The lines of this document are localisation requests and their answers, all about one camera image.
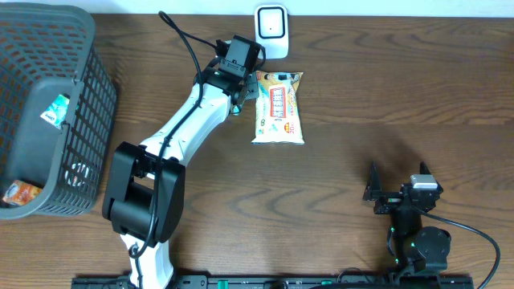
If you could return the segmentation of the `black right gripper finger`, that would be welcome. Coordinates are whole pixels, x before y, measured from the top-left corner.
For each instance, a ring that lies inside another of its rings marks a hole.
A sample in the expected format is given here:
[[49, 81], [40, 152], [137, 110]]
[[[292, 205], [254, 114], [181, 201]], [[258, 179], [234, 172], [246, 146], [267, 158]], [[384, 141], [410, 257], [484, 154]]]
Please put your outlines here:
[[419, 197], [424, 201], [437, 201], [443, 193], [442, 186], [432, 175], [424, 161], [419, 165]]
[[371, 163], [369, 178], [363, 193], [364, 201], [376, 201], [381, 196], [381, 182], [374, 162]]

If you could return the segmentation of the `teal Kleenex tissue pack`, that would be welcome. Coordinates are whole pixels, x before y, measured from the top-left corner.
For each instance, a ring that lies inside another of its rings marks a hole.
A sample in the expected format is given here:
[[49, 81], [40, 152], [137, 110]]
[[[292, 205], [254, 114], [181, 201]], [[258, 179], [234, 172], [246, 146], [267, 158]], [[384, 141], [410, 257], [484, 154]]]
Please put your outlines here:
[[67, 115], [69, 102], [70, 100], [67, 95], [59, 94], [40, 117], [48, 124], [51, 124], [57, 129], [61, 129], [62, 123], [65, 121]]

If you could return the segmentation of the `large yellow wipes pack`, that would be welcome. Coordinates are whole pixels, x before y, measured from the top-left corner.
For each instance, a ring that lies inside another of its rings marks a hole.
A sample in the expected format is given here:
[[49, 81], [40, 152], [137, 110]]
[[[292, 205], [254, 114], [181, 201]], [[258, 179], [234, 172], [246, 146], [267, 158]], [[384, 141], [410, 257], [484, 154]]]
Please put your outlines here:
[[303, 74], [256, 72], [259, 95], [255, 101], [255, 138], [252, 144], [304, 144], [296, 97]]

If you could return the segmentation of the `orange Kleenex tissue pack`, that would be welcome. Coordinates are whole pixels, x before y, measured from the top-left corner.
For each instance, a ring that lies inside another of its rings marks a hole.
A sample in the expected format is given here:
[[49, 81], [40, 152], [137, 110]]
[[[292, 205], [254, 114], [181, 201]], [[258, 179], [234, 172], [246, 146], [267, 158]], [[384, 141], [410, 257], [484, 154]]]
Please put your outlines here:
[[2, 200], [9, 205], [24, 206], [38, 197], [42, 191], [36, 185], [15, 180], [4, 193]]

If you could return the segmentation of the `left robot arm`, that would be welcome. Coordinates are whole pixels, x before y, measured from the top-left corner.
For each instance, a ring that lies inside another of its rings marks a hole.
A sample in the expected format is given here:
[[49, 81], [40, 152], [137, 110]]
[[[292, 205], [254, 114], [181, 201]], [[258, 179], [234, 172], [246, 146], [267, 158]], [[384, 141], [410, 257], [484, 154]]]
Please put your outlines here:
[[122, 142], [108, 173], [102, 214], [127, 247], [136, 288], [167, 288], [174, 268], [169, 239], [182, 217], [186, 166], [209, 134], [249, 95], [261, 65], [215, 60], [195, 80], [186, 102], [139, 145]]

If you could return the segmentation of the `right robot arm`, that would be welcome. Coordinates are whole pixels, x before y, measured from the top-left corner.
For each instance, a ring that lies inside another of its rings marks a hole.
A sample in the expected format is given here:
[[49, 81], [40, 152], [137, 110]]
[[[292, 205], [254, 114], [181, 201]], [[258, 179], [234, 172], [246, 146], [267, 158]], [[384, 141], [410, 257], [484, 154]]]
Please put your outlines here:
[[435, 208], [443, 192], [425, 163], [398, 191], [382, 189], [376, 165], [370, 166], [363, 199], [374, 201], [373, 212], [390, 216], [387, 237], [389, 253], [397, 267], [391, 272], [394, 282], [414, 276], [438, 275], [447, 269], [451, 235], [443, 229], [422, 224], [422, 214]]

